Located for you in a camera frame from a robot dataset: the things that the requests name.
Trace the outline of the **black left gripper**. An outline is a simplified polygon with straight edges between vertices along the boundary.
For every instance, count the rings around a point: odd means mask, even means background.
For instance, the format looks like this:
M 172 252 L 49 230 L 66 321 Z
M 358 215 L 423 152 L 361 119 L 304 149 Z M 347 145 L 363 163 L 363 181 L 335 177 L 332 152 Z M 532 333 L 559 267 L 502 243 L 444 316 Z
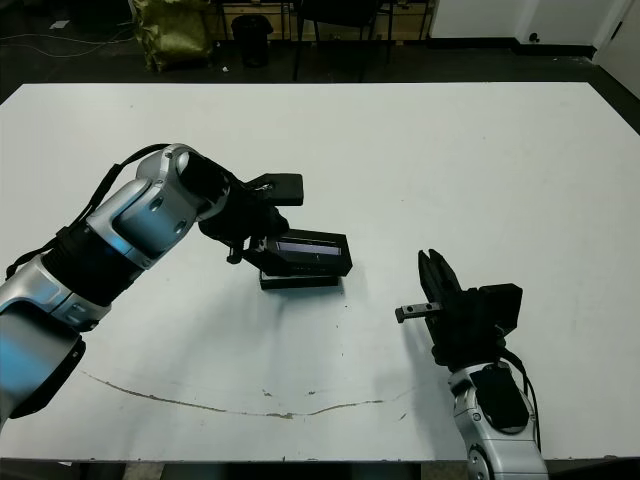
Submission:
M 241 262 L 245 240 L 265 224 L 267 236 L 280 236 L 289 231 L 289 222 L 279 210 L 264 203 L 264 188 L 268 188 L 264 175 L 248 182 L 234 178 L 222 199 L 220 211 L 199 221 L 204 235 L 229 248 L 228 263 Z M 250 239 L 249 262 L 265 274 L 273 273 L 276 261 L 266 238 Z

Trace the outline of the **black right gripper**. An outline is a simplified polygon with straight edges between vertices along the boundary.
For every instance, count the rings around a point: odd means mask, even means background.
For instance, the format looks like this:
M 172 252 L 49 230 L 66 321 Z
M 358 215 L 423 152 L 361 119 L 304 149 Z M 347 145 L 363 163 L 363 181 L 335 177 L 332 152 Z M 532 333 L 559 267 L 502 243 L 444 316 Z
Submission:
M 418 252 L 418 271 L 427 302 L 396 307 L 397 322 L 422 318 L 435 363 L 449 370 L 496 361 L 503 336 L 490 306 L 491 290 L 462 291 L 454 270 L 434 249 Z

